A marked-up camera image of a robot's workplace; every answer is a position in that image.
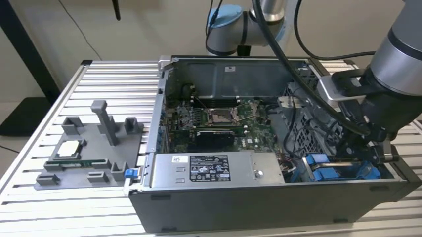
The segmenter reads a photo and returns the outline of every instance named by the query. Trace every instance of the blue tab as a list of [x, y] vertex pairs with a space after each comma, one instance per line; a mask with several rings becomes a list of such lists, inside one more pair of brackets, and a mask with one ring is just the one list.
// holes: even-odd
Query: blue tab
[[126, 169], [124, 171], [124, 178], [129, 178], [129, 179], [137, 178], [137, 169]]

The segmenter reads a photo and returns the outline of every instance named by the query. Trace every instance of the warning label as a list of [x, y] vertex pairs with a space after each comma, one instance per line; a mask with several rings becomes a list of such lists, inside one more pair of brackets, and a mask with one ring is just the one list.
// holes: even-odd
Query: warning label
[[191, 156], [191, 181], [229, 181], [227, 156]]

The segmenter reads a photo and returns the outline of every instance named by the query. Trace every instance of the metal slotted platform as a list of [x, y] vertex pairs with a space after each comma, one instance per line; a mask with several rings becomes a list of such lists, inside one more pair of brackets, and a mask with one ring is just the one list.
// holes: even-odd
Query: metal slotted platform
[[[355, 68], [343, 61], [321, 63], [328, 72]], [[22, 152], [0, 180], [0, 236], [155, 236], [144, 233], [122, 187], [36, 191], [42, 164], [62, 133], [69, 115], [84, 123], [98, 122], [89, 105], [106, 99], [116, 121], [129, 115], [145, 124], [139, 160], [143, 160], [157, 90], [156, 62], [93, 62], [81, 66]], [[408, 166], [422, 178], [422, 125], [412, 122], [394, 140]], [[422, 189], [403, 200], [384, 203], [354, 224], [268, 230], [195, 233], [184, 236], [422, 236]]]

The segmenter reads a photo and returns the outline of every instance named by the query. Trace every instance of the black cable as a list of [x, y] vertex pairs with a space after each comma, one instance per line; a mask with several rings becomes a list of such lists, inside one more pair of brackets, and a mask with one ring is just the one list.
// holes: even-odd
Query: black cable
[[272, 49], [272, 52], [280, 61], [281, 65], [284, 66], [285, 70], [288, 73], [292, 75], [293, 81], [297, 83], [300, 88], [304, 90], [305, 94], [308, 97], [315, 101], [315, 103], [321, 107], [321, 109], [329, 114], [329, 116], [343, 125], [344, 128], [347, 128], [351, 132], [359, 134], [359, 135], [368, 135], [370, 130], [362, 125], [356, 125], [352, 122], [350, 122], [344, 116], [342, 116], [332, 108], [331, 106], [325, 103], [325, 101], [313, 93], [312, 89], [308, 87], [305, 82], [301, 80], [300, 76], [297, 75], [296, 71], [291, 67], [288, 63], [288, 59], [279, 47], [279, 44], [273, 38], [273, 35], [269, 31], [267, 22], [264, 20], [264, 15], [263, 15], [263, 10], [260, 6], [260, 0], [252, 0], [252, 5], [253, 5], [253, 10], [255, 10], [255, 16], [256, 16], [256, 22], [259, 25], [259, 28], [263, 32], [263, 36], [267, 40], [267, 43]]
[[209, 19], [209, 15], [211, 15], [212, 5], [213, 5], [213, 0], [211, 0], [209, 10], [208, 10], [208, 14], [207, 14], [205, 36], [208, 36], [208, 19]]
[[[208, 30], [205, 32], [205, 35], [207, 35], [207, 37], [205, 37], [205, 48], [208, 47], [208, 37], [209, 37], [211, 31], [212, 31], [212, 25], [215, 24], [219, 8], [221, 7], [221, 4], [223, 4], [223, 0], [219, 0], [215, 12], [213, 12], [211, 20], [209, 20]], [[211, 14], [211, 9], [212, 9], [212, 3], [211, 3], [211, 7], [209, 7], [209, 12], [208, 12], [208, 18], [209, 18], [209, 14]]]
[[18, 153], [18, 151], [17, 151], [17, 150], [13, 150], [13, 149], [12, 149], [12, 148], [9, 148], [9, 147], [4, 147], [4, 146], [1, 146], [1, 145], [0, 145], [0, 148], [6, 149], [6, 150], [9, 150], [10, 152]]
[[355, 58], [355, 57], [360, 57], [360, 56], [370, 56], [375, 54], [375, 51], [370, 51], [370, 52], [362, 52], [362, 53], [352, 53], [352, 54], [347, 54], [347, 55], [342, 55], [342, 56], [335, 56], [335, 57], [320, 57], [313, 55], [309, 50], [305, 48], [300, 35], [299, 35], [299, 27], [297, 27], [297, 18], [299, 18], [299, 9], [300, 9], [300, 5], [301, 5], [301, 0], [297, 0], [297, 5], [296, 5], [296, 9], [295, 9], [295, 17], [293, 17], [293, 30], [295, 30], [295, 35], [296, 35], [296, 40], [297, 43], [300, 45], [300, 48], [303, 49], [303, 51], [307, 53], [307, 55], [309, 57], [312, 57], [313, 59], [317, 60], [340, 60], [340, 59], [346, 59], [346, 58]]
[[60, 5], [61, 5], [61, 7], [62, 7], [62, 9], [64, 9], [64, 11], [65, 11], [68, 17], [72, 19], [72, 21], [73, 21], [73, 23], [74, 23], [74, 25], [76, 25], [76, 27], [77, 27], [80, 33], [81, 33], [81, 36], [82, 36], [84, 39], [85, 39], [85, 42], [86, 42], [88, 46], [90, 47], [92, 51], [93, 51], [94, 54], [97, 55], [98, 59], [102, 60], [102, 58], [100, 57], [97, 51], [93, 49], [92, 45], [89, 44], [88, 39], [86, 39], [86, 36], [85, 36], [84, 32], [81, 31], [81, 29], [80, 29], [80, 27], [78, 27], [78, 25], [77, 25], [77, 23], [76, 23], [76, 21], [74, 21], [72, 15], [70, 15], [70, 13], [68, 13], [66, 8], [65, 8], [65, 6], [64, 6], [61, 0], [57, 0], [57, 1], [58, 1]]
[[293, 125], [295, 125], [295, 119], [296, 119], [296, 104], [295, 104], [295, 100], [292, 99], [291, 102], [292, 102], [292, 112], [291, 112], [291, 117], [289, 117], [289, 124], [288, 124], [288, 128], [287, 128], [287, 134], [285, 134], [284, 139], [283, 139], [283, 149], [288, 153], [289, 158], [300, 159], [300, 157], [295, 154], [295, 152], [291, 151], [287, 148], [287, 140], [289, 138], [289, 134], [292, 132], [292, 128], [293, 128]]

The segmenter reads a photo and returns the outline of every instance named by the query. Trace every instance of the silver metal cover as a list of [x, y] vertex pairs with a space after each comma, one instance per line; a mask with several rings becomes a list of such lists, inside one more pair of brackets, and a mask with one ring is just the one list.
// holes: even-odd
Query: silver metal cover
[[[227, 156], [231, 181], [189, 181], [191, 156]], [[185, 162], [172, 162], [173, 157], [183, 157]], [[261, 172], [261, 177], [255, 177], [255, 171]], [[189, 189], [233, 188], [280, 185], [284, 183], [273, 153], [225, 152], [225, 153], [183, 153], [157, 154], [153, 166], [152, 188], [180, 187]]]

